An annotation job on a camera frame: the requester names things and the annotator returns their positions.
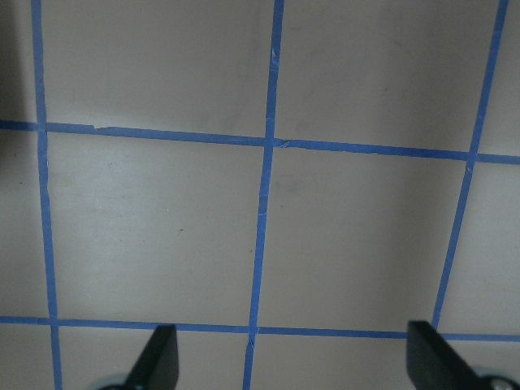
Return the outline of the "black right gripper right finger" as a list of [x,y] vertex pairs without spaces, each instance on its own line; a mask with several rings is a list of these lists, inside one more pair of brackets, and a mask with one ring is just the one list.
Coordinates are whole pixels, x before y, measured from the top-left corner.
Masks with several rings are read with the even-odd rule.
[[407,374],[418,390],[492,389],[427,321],[407,324]]

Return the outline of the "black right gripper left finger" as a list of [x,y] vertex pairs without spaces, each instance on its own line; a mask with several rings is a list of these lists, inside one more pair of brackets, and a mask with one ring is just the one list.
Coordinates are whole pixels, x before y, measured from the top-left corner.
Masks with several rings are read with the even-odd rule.
[[123,382],[123,389],[174,390],[180,377],[175,325],[157,326]]

